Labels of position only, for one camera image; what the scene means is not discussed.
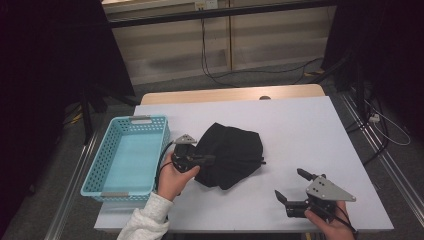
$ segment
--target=black cloth bag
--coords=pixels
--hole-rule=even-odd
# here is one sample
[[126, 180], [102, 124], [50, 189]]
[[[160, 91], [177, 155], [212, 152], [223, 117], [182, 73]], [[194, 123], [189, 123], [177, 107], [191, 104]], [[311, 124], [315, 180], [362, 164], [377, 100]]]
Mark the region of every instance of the black cloth bag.
[[227, 190], [265, 163], [262, 153], [258, 133], [214, 123], [199, 140], [196, 154], [215, 155], [215, 163], [202, 167], [195, 180]]

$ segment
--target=white table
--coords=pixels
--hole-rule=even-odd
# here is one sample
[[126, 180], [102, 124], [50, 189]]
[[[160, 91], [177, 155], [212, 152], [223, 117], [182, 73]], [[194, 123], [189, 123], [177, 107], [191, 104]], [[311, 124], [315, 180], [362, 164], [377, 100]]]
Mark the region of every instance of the white table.
[[[310, 184], [296, 169], [325, 173], [356, 196], [348, 203], [352, 225], [362, 232], [393, 229], [328, 97], [138, 106], [134, 115], [164, 114], [171, 139], [200, 139], [214, 123], [260, 134], [267, 162], [231, 189], [192, 180], [169, 213], [171, 232], [311, 232], [307, 219], [288, 218], [274, 189], [290, 201], [306, 199]], [[104, 203], [95, 228], [119, 231], [142, 203]]]

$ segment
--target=human hand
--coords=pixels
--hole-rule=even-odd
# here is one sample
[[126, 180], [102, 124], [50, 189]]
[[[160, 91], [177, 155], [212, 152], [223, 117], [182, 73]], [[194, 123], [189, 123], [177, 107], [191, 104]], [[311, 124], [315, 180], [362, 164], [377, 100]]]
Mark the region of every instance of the human hand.
[[195, 166], [185, 173], [180, 173], [171, 162], [172, 154], [169, 153], [165, 158], [159, 175], [158, 186], [158, 195], [171, 202], [183, 191], [187, 182], [200, 171], [200, 167]]
[[[336, 208], [336, 216], [344, 220], [345, 222], [349, 222], [347, 217], [343, 214], [346, 213], [346, 203], [344, 201], [337, 201]], [[342, 224], [338, 220], [333, 220], [330, 223], [325, 222], [322, 218], [318, 217], [311, 210], [305, 211], [305, 216], [315, 224], [321, 231], [325, 234], [328, 240], [354, 240], [354, 236], [352, 230], [349, 229], [346, 225]]]

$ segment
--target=basket handle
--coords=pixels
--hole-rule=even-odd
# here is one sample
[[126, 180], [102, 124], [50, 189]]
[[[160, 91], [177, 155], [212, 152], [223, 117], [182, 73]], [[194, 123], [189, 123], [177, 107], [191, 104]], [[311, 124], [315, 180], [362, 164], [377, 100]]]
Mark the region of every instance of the basket handle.
[[150, 115], [130, 116], [128, 117], [132, 124], [151, 124], [152, 117]]
[[101, 197], [129, 197], [128, 192], [102, 192]]

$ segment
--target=blue plastic basket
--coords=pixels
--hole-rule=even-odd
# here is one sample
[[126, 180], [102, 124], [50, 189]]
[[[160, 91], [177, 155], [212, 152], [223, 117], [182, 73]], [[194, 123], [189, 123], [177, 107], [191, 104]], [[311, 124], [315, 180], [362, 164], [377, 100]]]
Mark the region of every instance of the blue plastic basket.
[[168, 120], [162, 115], [112, 119], [81, 195], [100, 202], [146, 201], [169, 136]]

